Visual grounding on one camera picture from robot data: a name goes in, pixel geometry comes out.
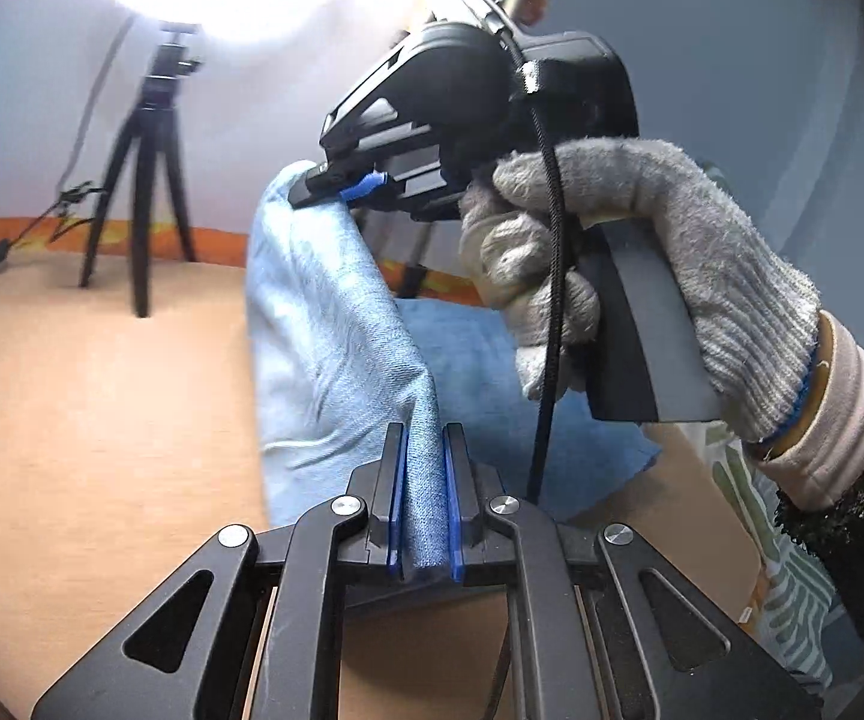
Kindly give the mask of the right forearm beige sleeve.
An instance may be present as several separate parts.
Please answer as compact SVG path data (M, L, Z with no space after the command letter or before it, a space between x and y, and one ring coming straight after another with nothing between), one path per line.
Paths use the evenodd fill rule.
M754 463L779 488L788 536L816 554L864 550L864 349L825 310L813 372L821 396L802 411L802 433Z

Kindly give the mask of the right white knit gloved hand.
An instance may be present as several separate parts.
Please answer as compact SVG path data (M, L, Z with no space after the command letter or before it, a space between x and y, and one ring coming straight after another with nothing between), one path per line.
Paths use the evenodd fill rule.
M819 335L819 293L770 249L752 219L681 148L644 138L582 138L556 149L565 210L653 224L694 325L723 418L766 442L800 416ZM515 153L460 202L461 263L500 312L526 398L541 394L551 318L553 233L539 154Z

